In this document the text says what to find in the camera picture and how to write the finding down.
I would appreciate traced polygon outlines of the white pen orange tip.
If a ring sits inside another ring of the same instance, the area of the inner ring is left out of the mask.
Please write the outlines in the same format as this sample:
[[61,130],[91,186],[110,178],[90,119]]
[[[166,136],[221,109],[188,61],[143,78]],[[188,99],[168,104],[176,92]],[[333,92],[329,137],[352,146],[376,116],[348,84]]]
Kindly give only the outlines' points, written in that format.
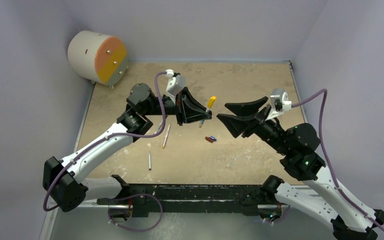
[[[207,107],[206,110],[205,110],[205,112],[206,112],[206,113],[209,113],[210,110],[211,110],[211,108],[210,108],[210,107]],[[198,127],[199,127],[199,128],[202,128],[202,126],[204,125],[204,123],[205,123],[205,119],[201,120],[200,123],[199,123],[199,125],[198,125]]]

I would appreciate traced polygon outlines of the white pen black end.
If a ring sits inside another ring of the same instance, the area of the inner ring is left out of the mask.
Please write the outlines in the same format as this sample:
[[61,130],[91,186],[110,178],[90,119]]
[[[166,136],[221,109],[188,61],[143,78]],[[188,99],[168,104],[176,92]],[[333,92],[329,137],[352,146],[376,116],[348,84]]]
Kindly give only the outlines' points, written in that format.
[[148,152],[147,159],[148,159],[148,170],[151,171],[152,170],[152,154],[150,151]]

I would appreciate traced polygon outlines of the yellow pen cap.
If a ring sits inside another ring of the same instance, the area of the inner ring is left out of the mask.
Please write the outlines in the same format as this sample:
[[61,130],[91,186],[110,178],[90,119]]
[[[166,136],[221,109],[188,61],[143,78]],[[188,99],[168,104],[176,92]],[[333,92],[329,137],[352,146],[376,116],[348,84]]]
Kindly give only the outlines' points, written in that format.
[[216,99],[217,99],[216,96],[211,96],[211,97],[210,97],[210,99],[209,99],[209,101],[208,101],[208,103],[207,103],[207,108],[208,108],[208,109],[211,109],[211,108],[212,108],[212,106],[213,106],[214,102],[216,101]]

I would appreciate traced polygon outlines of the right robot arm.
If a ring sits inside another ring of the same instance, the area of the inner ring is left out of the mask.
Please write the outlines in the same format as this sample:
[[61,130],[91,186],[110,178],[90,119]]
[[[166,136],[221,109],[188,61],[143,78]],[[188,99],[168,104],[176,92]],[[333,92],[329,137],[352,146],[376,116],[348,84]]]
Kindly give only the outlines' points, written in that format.
[[384,224],[384,211],[373,209],[353,195],[335,176],[332,165],[316,150],[321,134],[309,123],[283,129],[278,117],[295,107],[287,96],[243,103],[227,103],[230,114],[217,118],[233,137],[252,135],[282,156],[284,170],[294,179],[315,191],[318,198],[298,193],[283,179],[271,175],[263,183],[260,196],[268,204],[276,200],[325,223],[338,240],[375,240],[375,228]]

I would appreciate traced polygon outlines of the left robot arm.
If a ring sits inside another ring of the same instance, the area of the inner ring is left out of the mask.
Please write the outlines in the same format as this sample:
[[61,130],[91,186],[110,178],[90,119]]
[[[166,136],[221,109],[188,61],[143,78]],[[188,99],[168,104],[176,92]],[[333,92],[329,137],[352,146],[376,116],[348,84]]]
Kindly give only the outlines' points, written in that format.
[[54,209],[48,206],[49,199],[64,212],[76,208],[91,190],[84,183],[87,176],[122,148],[161,135],[167,116],[176,116],[179,126],[212,119],[212,111],[194,99],[187,87],[171,100],[139,83],[131,88],[126,102],[125,112],[99,137],[68,156],[52,156],[45,161],[42,186],[46,212]]

